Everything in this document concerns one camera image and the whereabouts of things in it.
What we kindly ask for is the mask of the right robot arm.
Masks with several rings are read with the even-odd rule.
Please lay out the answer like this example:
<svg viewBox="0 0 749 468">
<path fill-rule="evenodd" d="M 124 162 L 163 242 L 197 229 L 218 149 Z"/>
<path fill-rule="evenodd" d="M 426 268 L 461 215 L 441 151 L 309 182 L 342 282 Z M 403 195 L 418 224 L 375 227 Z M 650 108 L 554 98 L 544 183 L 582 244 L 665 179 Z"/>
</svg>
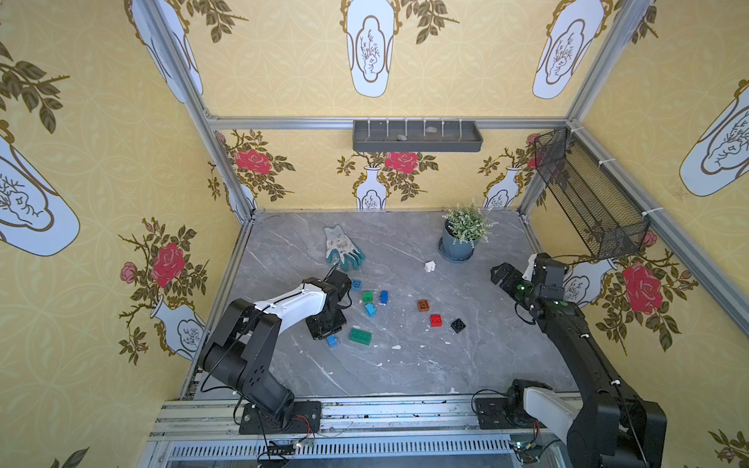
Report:
<svg viewBox="0 0 749 468">
<path fill-rule="evenodd" d="M 580 398 L 575 406 L 552 389 L 517 379 L 508 389 L 505 414 L 550 429 L 575 467 L 659 467 L 666 414 L 625 382 L 591 335 L 579 306 L 565 300 L 566 270 L 547 253 L 534 258 L 529 278 L 508 262 L 491 270 L 492 282 L 528 311 L 528 324 L 538 326 L 556 346 Z"/>
</svg>

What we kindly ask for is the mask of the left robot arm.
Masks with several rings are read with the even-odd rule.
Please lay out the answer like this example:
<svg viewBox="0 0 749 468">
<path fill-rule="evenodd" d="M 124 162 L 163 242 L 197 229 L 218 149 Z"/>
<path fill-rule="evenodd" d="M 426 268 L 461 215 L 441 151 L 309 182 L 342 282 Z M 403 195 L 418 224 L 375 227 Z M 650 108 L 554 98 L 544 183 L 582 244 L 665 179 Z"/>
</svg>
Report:
<svg viewBox="0 0 749 468">
<path fill-rule="evenodd" d="M 300 322 L 315 340 L 340 332 L 346 324 L 341 301 L 349 297 L 351 286 L 351 279 L 333 268 L 325 278 L 307 278 L 277 298 L 233 300 L 204 344 L 198 365 L 274 424 L 287 427 L 295 396 L 270 371 L 277 339 Z"/>
</svg>

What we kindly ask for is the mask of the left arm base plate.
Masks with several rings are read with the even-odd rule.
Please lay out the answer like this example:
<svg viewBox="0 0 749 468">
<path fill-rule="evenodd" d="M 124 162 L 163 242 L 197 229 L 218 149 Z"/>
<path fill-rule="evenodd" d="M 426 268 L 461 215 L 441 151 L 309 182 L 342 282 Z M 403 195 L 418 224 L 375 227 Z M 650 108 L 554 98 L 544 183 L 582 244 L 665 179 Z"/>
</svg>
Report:
<svg viewBox="0 0 749 468">
<path fill-rule="evenodd" d="M 267 411 L 256 409 L 251 403 L 244 406 L 240 419 L 241 435 L 275 435 L 275 434 L 316 434 L 322 421 L 322 402 L 296 400 L 288 411 L 282 411 L 279 417 Z"/>
</svg>

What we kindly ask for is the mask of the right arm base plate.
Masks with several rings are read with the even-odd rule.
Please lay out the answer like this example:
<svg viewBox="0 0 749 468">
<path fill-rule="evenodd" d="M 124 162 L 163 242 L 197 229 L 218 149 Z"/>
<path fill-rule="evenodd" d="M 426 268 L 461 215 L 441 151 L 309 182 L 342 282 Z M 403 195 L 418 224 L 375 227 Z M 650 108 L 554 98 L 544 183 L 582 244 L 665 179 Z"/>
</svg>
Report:
<svg viewBox="0 0 749 468">
<path fill-rule="evenodd" d="M 487 397 L 480 395 L 471 403 L 472 411 L 478 419 L 479 428 L 482 430 L 493 429 L 528 429 L 532 423 L 520 421 L 507 413 L 505 409 L 506 399 L 493 395 Z"/>
</svg>

